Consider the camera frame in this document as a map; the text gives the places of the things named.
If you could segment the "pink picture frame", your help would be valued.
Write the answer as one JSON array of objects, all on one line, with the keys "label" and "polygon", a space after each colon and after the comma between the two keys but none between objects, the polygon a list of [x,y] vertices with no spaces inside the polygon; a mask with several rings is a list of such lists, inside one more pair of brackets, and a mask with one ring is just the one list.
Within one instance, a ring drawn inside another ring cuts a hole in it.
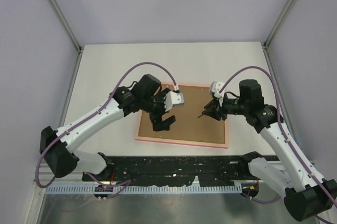
[{"label": "pink picture frame", "polygon": [[163,116],[164,119],[175,116],[176,121],[170,126],[170,130],[154,132],[149,115],[142,112],[135,140],[228,149],[227,122],[201,116],[204,105],[211,100],[209,86],[179,85],[179,87],[180,92],[184,95],[184,106],[174,107]]}]

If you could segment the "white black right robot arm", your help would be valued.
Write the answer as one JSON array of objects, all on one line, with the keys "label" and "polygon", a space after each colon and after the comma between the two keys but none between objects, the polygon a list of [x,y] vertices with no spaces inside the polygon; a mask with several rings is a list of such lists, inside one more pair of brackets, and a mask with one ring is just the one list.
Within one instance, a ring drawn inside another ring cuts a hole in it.
[{"label": "white black right robot arm", "polygon": [[264,102],[260,84],[254,79],[239,83],[240,94],[228,98],[225,84],[210,85],[212,100],[202,115],[226,120],[228,115],[243,115],[249,125],[270,145],[284,171],[270,165],[258,152],[240,157],[238,172],[245,179],[257,177],[283,199],[288,213],[303,221],[332,208],[336,202],[336,181],[326,180],[294,141],[277,108]]}]

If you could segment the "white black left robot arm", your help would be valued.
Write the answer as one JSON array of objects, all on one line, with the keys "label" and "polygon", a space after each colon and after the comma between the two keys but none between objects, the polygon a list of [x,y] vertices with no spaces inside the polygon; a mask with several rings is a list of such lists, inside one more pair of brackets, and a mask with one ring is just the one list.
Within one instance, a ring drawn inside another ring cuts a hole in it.
[{"label": "white black left robot arm", "polygon": [[163,115],[183,104],[184,98],[177,86],[173,90],[163,89],[156,77],[146,74],[132,87],[116,88],[105,102],[80,119],[56,130],[43,129],[40,153],[56,178],[78,170],[106,181],[113,173],[107,157],[101,152],[78,151],[78,147],[109,124],[140,110],[149,114],[154,131],[169,131],[175,116],[163,119]]}]

